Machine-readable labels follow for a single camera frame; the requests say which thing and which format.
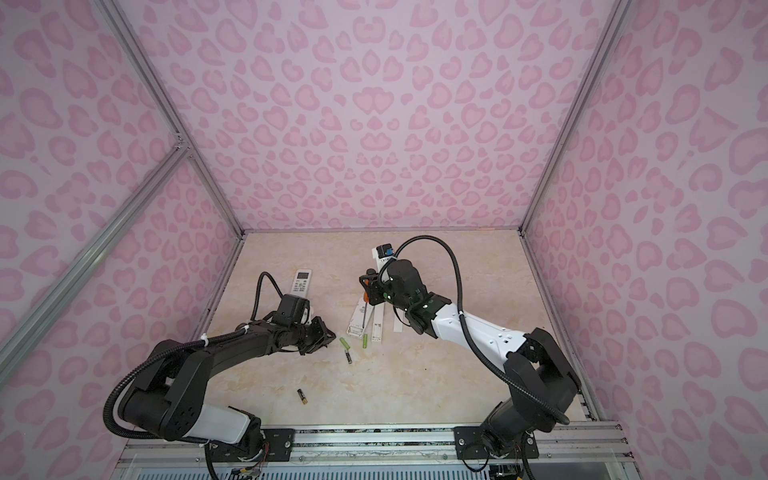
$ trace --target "wall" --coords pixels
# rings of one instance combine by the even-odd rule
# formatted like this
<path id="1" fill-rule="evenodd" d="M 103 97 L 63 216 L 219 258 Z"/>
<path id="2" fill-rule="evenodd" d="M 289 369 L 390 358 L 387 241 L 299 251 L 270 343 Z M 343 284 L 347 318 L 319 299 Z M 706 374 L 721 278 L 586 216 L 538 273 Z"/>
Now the wall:
<path id="1" fill-rule="evenodd" d="M 170 151 L 87 0 L 0 6 L 0 346 Z"/>
<path id="2" fill-rule="evenodd" d="M 647 479 L 768 475 L 768 4 L 645 1 L 532 246 Z"/>
<path id="3" fill-rule="evenodd" d="M 186 164 L 0 392 L 0 477 L 108 478 L 101 410 L 162 339 L 189 340 L 233 235 Z"/>
<path id="4" fill-rule="evenodd" d="M 519 225 L 611 0 L 122 2 L 245 227 Z"/>

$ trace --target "pink wall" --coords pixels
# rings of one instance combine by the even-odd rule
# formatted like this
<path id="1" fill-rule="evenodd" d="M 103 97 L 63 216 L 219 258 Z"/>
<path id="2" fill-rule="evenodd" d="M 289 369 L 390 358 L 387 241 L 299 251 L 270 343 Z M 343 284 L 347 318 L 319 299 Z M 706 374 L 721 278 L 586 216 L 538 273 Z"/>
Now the pink wall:
<path id="1" fill-rule="evenodd" d="M 531 240 L 645 478 L 768 475 L 768 3 L 641 2 Z"/>
<path id="2" fill-rule="evenodd" d="M 0 477 L 108 477 L 125 441 L 104 399 L 157 342 L 189 339 L 232 245 L 183 164 L 0 392 Z"/>
<path id="3" fill-rule="evenodd" d="M 612 0 L 125 1 L 246 227 L 519 225 Z"/>
<path id="4" fill-rule="evenodd" d="M 0 346 L 170 150 L 87 0 L 0 6 Z"/>

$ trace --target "black cable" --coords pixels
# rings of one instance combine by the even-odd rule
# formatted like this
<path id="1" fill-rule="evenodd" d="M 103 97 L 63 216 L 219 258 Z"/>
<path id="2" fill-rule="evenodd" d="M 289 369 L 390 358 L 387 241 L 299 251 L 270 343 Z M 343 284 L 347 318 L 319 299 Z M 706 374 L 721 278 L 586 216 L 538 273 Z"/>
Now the black cable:
<path id="1" fill-rule="evenodd" d="M 402 323 L 402 324 L 403 324 L 403 325 L 405 325 L 405 326 L 411 326 L 411 324 L 410 324 L 410 323 L 405 323 L 405 322 L 403 322 L 403 321 L 400 319 L 400 314 L 399 314 L 399 313 L 397 313 L 397 307 L 395 307 L 394 305 L 392 305 L 392 310 L 394 310 L 394 311 L 395 311 L 395 316 L 397 317 L 397 319 L 398 319 L 398 320 L 400 320 L 400 323 Z"/>
<path id="2" fill-rule="evenodd" d="M 525 454 L 525 432 L 523 432 L 522 436 L 520 437 L 520 450 L 522 451 L 521 457 L 523 458 L 523 469 L 525 470 L 525 474 L 528 476 L 528 480 L 536 480 L 536 477 L 533 476 L 533 472 L 531 472 L 531 466 L 528 464 L 528 457 Z"/>
<path id="3" fill-rule="evenodd" d="M 270 279 L 270 282 L 272 282 L 272 286 L 275 287 L 277 294 L 280 296 L 280 298 L 283 298 L 283 292 L 280 291 L 280 287 L 277 286 L 275 279 L 272 278 L 268 272 L 262 272 L 259 275 L 259 281 L 256 283 L 256 298 L 253 299 L 253 312 L 250 314 L 251 322 L 256 320 L 256 311 L 259 309 L 259 297 L 261 297 L 261 283 L 263 282 L 264 277 Z"/>
<path id="4" fill-rule="evenodd" d="M 208 445 L 205 445 L 205 466 L 208 467 L 208 475 L 210 475 L 210 480 L 219 480 L 219 475 L 216 475 L 216 470 L 214 470 L 214 462 L 210 458 L 210 450 L 213 448 L 213 446 L 208 443 Z"/>
<path id="5" fill-rule="evenodd" d="M 466 452 L 467 449 L 470 449 L 470 448 L 476 447 L 476 446 L 480 446 L 480 445 L 482 445 L 482 443 L 480 443 L 480 442 L 473 443 L 471 445 L 467 445 L 466 448 L 464 449 L 464 451 Z M 486 456 L 485 456 L 485 463 L 482 464 L 482 467 L 480 467 L 480 468 L 472 468 L 472 467 L 470 467 L 469 464 L 467 463 L 467 461 L 462 458 L 462 462 L 464 462 L 464 466 L 466 468 L 469 468 L 470 472 L 479 473 L 479 472 L 482 472 L 483 470 L 485 470 L 485 467 L 488 466 L 488 462 L 491 460 L 491 454 L 488 452 L 488 449 L 484 445 L 483 445 L 483 449 L 485 450 L 485 454 L 486 454 Z"/>
<path id="6" fill-rule="evenodd" d="M 483 354 L 483 352 L 480 351 L 478 346 L 475 344 L 475 341 L 472 339 L 472 335 L 470 335 L 469 333 L 467 320 L 464 317 L 462 275 L 458 271 L 458 261 L 456 260 L 456 255 L 453 254 L 453 250 L 451 250 L 451 247 L 449 247 L 446 242 L 440 240 L 438 237 L 433 237 L 432 235 L 417 235 L 416 237 L 409 238 L 402 245 L 400 245 L 400 247 L 398 247 L 397 251 L 395 252 L 395 255 L 393 255 L 392 258 L 399 257 L 400 253 L 402 252 L 402 249 L 406 248 L 408 245 L 410 245 L 411 243 L 417 240 L 432 240 L 433 242 L 439 243 L 445 249 L 445 251 L 448 252 L 449 257 L 451 257 L 451 262 L 453 263 L 453 271 L 456 276 L 456 307 L 458 308 L 458 321 L 462 325 L 462 332 L 464 333 L 464 338 L 466 339 L 467 344 L 469 345 L 469 349 L 475 354 L 476 357 L 478 357 L 478 359 L 482 362 L 483 365 L 485 365 L 487 369 L 493 372 L 494 375 L 500 378 L 507 385 L 511 386 L 513 389 L 517 390 L 526 399 L 536 404 L 547 415 L 551 416 L 553 419 L 557 420 L 559 423 L 563 425 L 568 425 L 569 423 L 571 423 L 571 420 L 568 419 L 568 417 L 563 412 L 560 412 L 555 407 L 549 405 L 549 403 L 539 398 L 536 394 L 526 389 L 524 386 L 517 384 L 514 380 L 509 378 L 509 376 L 507 376 L 496 365 L 494 365 L 493 362 L 491 362 L 491 360 L 489 360 L 488 357 L 486 357 Z M 389 266 L 389 264 L 393 261 L 392 258 L 389 259 L 387 263 L 384 264 L 384 266 L 382 266 L 382 269 L 379 272 L 379 279 L 381 279 L 382 274 L 384 273 L 386 268 Z"/>
<path id="7" fill-rule="evenodd" d="M 225 342 L 227 340 L 236 338 L 240 335 L 244 335 L 246 332 L 245 329 L 238 329 L 235 332 L 232 333 L 226 333 L 224 335 L 215 336 L 208 339 L 208 345 L 216 344 L 220 342 Z M 128 373 L 118 384 L 114 387 L 112 390 L 112 393 L 109 394 L 107 397 L 107 400 L 104 402 L 104 409 L 101 412 L 101 417 L 104 420 L 104 426 L 107 427 L 107 430 L 114 433 L 117 436 L 123 437 L 124 439 L 156 439 L 157 436 L 150 432 L 143 432 L 143 431 L 136 431 L 136 430 L 128 430 L 120 426 L 114 419 L 114 406 L 118 403 L 118 398 L 120 398 L 120 394 L 125 390 L 131 382 L 136 379 L 139 373 L 143 372 L 149 366 L 151 366 L 153 363 L 159 362 L 162 359 L 166 359 L 167 357 L 182 352 L 186 349 L 190 348 L 200 348 L 204 347 L 205 342 L 203 340 L 195 340 L 194 342 L 187 342 L 187 343 L 181 343 L 180 345 L 176 345 L 174 347 L 169 348 L 168 350 L 164 350 L 163 352 L 157 353 L 148 359 L 144 360 L 139 366 L 137 366 L 135 369 L 131 370 L 130 373 Z M 190 442 L 190 443 L 205 443 L 206 440 L 204 439 L 180 439 L 183 442 Z"/>

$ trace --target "white remote control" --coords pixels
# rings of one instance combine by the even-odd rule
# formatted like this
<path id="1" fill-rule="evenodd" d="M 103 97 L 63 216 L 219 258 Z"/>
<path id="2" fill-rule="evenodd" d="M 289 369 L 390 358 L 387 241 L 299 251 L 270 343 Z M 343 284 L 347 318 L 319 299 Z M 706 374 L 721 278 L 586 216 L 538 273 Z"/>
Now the white remote control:
<path id="1" fill-rule="evenodd" d="M 310 290 L 310 280 L 312 279 L 312 270 L 299 269 L 296 271 L 296 275 L 293 276 L 293 283 L 291 284 L 291 295 L 300 296 L 306 298 L 306 293 Z"/>

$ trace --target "black and white robotic arm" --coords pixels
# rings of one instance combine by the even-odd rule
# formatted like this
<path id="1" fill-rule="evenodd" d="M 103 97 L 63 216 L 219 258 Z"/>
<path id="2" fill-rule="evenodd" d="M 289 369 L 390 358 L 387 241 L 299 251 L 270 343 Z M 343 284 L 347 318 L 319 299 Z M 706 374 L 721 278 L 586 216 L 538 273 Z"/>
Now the black and white robotic arm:
<path id="1" fill-rule="evenodd" d="M 397 256 L 415 240 L 440 243 L 453 262 L 457 299 L 429 292 L 419 271 L 409 260 Z M 389 244 L 373 249 L 377 270 L 359 278 L 371 305 L 391 303 L 403 310 L 410 326 L 470 349 L 498 378 L 509 385 L 511 398 L 499 403 L 481 425 L 482 443 L 489 455 L 507 455 L 533 430 L 550 432 L 556 422 L 568 423 L 563 413 L 581 382 L 552 336 L 543 329 L 523 333 L 487 322 L 462 311 L 462 285 L 453 252 L 442 240 L 414 237 L 394 252 Z M 208 380 L 238 363 L 296 346 L 301 355 L 331 343 L 336 335 L 318 317 L 309 321 L 309 301 L 281 296 L 280 307 L 262 320 L 251 321 L 235 332 L 190 343 L 164 340 L 149 358 L 126 376 L 104 405 L 104 424 L 116 435 L 133 439 L 160 438 L 168 441 L 210 442 L 233 452 L 243 461 L 264 452 L 260 420 L 234 407 L 222 409 L 204 404 Z M 128 430 L 114 420 L 120 394 L 119 417 L 142 429 Z"/>

